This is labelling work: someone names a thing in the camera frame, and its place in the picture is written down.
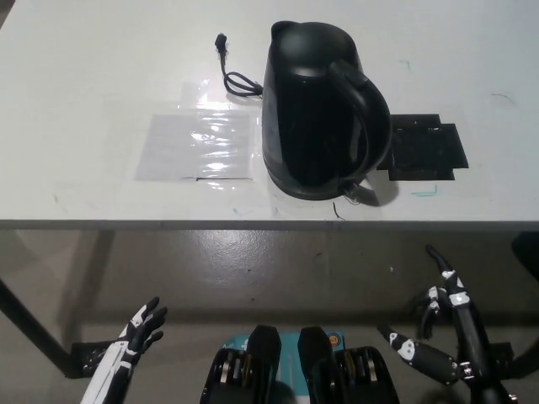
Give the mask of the robot right hand black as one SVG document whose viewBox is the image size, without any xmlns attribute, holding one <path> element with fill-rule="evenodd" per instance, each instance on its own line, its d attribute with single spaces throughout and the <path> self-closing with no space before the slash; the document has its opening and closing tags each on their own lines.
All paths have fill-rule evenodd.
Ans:
<svg viewBox="0 0 539 404">
<path fill-rule="evenodd" d="M 388 325 L 377 330 L 400 359 L 419 373 L 442 385 L 463 381 L 472 403 L 516 403 L 518 399 L 503 386 L 488 334 L 467 288 L 456 270 L 434 246 L 425 246 L 443 279 L 442 287 L 433 286 L 412 300 L 422 308 L 416 339 Z M 451 320 L 457 339 L 457 354 L 451 356 L 426 343 L 432 337 L 439 316 Z"/>
</svg>

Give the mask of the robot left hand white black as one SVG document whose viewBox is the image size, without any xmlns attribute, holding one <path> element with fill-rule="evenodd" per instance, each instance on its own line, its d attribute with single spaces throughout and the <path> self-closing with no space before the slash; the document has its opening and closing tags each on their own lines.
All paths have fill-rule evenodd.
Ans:
<svg viewBox="0 0 539 404">
<path fill-rule="evenodd" d="M 142 355 L 163 337 L 168 308 L 156 296 L 127 322 L 108 346 L 83 395 L 81 404 L 123 403 Z"/>
</svg>

